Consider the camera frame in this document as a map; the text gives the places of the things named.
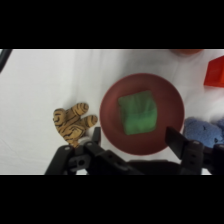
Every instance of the red plate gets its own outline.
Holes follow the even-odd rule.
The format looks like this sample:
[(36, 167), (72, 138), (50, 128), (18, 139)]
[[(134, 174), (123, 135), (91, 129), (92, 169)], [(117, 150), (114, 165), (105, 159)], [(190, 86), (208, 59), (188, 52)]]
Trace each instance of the red plate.
[[(120, 118), (118, 99), (122, 96), (150, 90), (158, 108), (155, 131), (125, 135)], [(115, 83), (106, 93), (100, 108), (102, 130), (118, 149), (133, 155), (151, 155), (165, 149), (166, 128), (181, 131), (184, 122), (184, 105), (176, 88), (167, 80), (151, 74), (134, 74)]]

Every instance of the white table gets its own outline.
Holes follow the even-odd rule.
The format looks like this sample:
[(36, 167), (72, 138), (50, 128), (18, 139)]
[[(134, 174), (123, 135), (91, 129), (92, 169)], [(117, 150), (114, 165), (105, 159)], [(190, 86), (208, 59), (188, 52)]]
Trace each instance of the white table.
[[(150, 49), (14, 50), (0, 75), (0, 174), (44, 174), (57, 148), (65, 145), (54, 127), (53, 111), (87, 102), (89, 114), (99, 116), (108, 88), (129, 74), (153, 73), (172, 82), (183, 98), (186, 118), (221, 118), (224, 89), (204, 87), (203, 82), (208, 62), (222, 55), (221, 49), (189, 57)], [(169, 148), (151, 156), (131, 156), (104, 136), (102, 146), (127, 161), (179, 162)]]

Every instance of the blue toy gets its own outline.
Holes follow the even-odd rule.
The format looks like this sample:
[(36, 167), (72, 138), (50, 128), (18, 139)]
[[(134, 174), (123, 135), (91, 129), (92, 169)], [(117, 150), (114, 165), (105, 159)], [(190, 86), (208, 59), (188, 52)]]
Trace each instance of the blue toy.
[(224, 119), (216, 124), (188, 118), (185, 121), (184, 136), (188, 140), (196, 140), (203, 145), (213, 148), (216, 144), (224, 143)]

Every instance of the tiger stripes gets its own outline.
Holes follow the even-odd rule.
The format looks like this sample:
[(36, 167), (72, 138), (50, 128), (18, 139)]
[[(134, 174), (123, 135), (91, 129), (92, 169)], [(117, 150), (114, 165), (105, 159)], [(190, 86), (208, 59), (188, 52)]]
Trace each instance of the tiger stripes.
[(69, 110), (57, 109), (54, 111), (54, 123), (58, 133), (73, 147), (78, 147), (78, 140), (82, 138), (89, 128), (93, 127), (98, 119), (88, 116), (81, 119), (89, 110), (85, 103), (79, 103)]

